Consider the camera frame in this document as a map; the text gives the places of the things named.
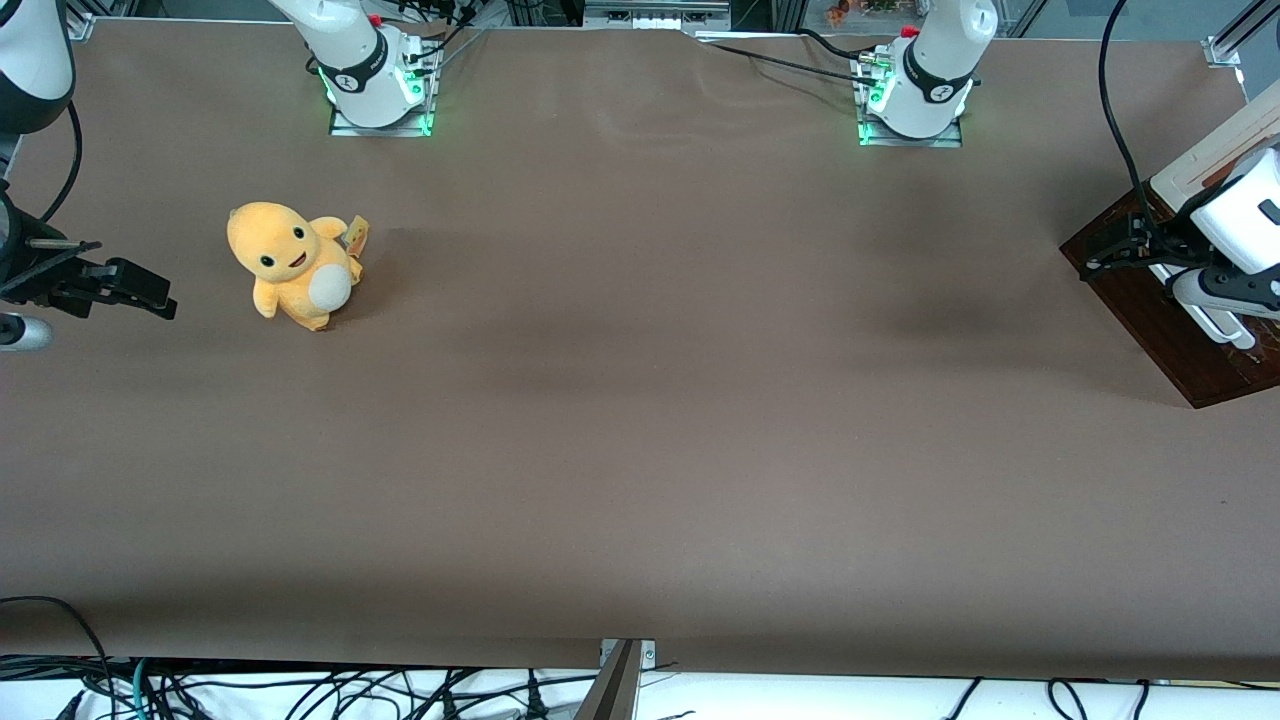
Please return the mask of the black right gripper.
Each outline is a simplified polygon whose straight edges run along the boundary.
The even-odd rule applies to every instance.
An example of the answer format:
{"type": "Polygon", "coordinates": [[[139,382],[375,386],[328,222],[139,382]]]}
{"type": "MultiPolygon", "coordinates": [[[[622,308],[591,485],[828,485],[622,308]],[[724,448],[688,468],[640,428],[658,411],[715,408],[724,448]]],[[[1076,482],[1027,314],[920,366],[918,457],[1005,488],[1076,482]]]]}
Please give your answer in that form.
{"type": "Polygon", "coordinates": [[[18,252],[3,258],[3,306],[35,305],[88,318],[99,305],[134,307],[172,322],[178,304],[169,297],[169,279],[123,258],[105,264],[105,286],[92,275],[99,268],[83,252],[18,252]]]}

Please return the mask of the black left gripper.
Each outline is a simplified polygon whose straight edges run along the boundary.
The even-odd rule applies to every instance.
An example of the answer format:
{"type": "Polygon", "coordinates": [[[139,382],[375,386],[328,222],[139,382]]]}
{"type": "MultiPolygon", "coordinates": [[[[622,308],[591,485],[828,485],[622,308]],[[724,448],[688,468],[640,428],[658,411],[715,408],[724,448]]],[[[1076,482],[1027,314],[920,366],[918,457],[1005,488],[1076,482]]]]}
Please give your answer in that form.
{"type": "Polygon", "coordinates": [[[1119,269],[1176,265],[1187,270],[1210,268],[1216,251],[1204,232],[1192,220],[1190,204],[1158,214],[1152,202],[1140,202],[1139,228],[1144,233],[1098,233],[1094,258],[1080,264],[1080,281],[1093,283],[1119,269]]]}

